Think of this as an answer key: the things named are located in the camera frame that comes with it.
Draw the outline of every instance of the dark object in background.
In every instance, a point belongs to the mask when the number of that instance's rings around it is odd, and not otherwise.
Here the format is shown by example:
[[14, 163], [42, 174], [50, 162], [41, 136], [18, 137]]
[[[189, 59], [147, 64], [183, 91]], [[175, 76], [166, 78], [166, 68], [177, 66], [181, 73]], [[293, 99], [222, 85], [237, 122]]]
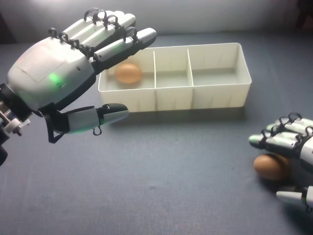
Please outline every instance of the dark object in background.
[[295, 27], [302, 28], [307, 17], [313, 18], [313, 0], [299, 0], [298, 7], [300, 12]]
[[6, 25], [2, 15], [0, 14], [0, 44], [16, 43], [16, 39]]

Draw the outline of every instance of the dark tabletop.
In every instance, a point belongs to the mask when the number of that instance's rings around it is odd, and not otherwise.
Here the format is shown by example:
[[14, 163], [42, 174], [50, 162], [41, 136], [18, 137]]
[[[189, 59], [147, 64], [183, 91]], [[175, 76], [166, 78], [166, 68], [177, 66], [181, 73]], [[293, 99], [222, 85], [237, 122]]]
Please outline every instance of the dark tabletop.
[[[244, 108], [136, 113], [103, 134], [47, 141], [35, 115], [4, 147], [1, 235], [311, 235], [313, 216], [258, 178], [251, 134], [290, 111], [313, 118], [313, 34], [158, 37], [179, 46], [238, 42], [252, 85]], [[30, 44], [0, 46], [1, 82]], [[67, 108], [101, 106], [97, 84]], [[293, 165], [300, 185], [313, 177]]]

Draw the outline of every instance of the egg on table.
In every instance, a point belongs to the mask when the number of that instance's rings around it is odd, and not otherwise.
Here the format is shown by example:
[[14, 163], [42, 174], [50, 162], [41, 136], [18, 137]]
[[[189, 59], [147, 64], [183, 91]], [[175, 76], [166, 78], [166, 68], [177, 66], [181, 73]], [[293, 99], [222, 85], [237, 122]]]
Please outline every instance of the egg on table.
[[122, 83], [132, 84], [142, 78], [142, 71], [138, 65], [123, 63], [116, 68], [115, 77]]
[[254, 161], [255, 171], [268, 180], [282, 180], [291, 173], [290, 161], [277, 154], [266, 154], [257, 157]]

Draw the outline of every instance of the white robotic hand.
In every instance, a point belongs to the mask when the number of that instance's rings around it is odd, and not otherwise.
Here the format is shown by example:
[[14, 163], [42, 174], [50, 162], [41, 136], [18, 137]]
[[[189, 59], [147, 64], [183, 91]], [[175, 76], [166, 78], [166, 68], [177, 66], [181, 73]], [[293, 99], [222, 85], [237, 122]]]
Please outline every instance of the white robotic hand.
[[134, 25], [132, 14], [92, 8], [61, 33], [51, 28], [51, 37], [29, 48], [10, 69], [7, 84], [0, 85], [0, 146], [10, 132], [20, 134], [19, 128], [32, 112], [45, 117], [51, 143], [65, 133], [127, 116], [129, 111], [121, 104], [59, 111], [88, 90], [97, 74], [155, 41], [153, 29], [137, 32]]
[[[302, 167], [313, 173], [313, 120], [302, 118], [297, 113], [279, 118], [262, 130], [260, 135], [252, 135], [249, 142], [253, 147], [277, 153], [286, 158], [297, 158]], [[277, 197], [287, 203], [301, 204], [307, 212], [313, 208], [313, 187], [294, 188], [279, 191]]]

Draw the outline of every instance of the back of robotic hand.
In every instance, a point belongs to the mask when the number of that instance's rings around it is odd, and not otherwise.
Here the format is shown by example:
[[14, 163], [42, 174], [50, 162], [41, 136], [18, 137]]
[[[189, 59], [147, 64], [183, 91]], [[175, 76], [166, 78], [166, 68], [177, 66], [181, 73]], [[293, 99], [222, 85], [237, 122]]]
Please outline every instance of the back of robotic hand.
[[[29, 48], [10, 69], [7, 84], [0, 85], [0, 146], [10, 133], [21, 135], [20, 128], [32, 113], [45, 118], [51, 143], [65, 133], [100, 128], [126, 117], [129, 111], [122, 104], [59, 111], [88, 90], [96, 75], [155, 41], [155, 30], [137, 32], [134, 25], [132, 14], [92, 8], [61, 33], [51, 28], [51, 36]], [[5, 157], [0, 165], [6, 158], [2, 147], [1, 155]]]
[[[290, 113], [267, 126], [261, 134], [250, 136], [249, 142], [253, 147], [296, 158], [304, 169], [313, 173], [313, 120]], [[312, 212], [313, 186], [286, 188], [276, 195], [286, 203], [304, 205], [307, 212]]]

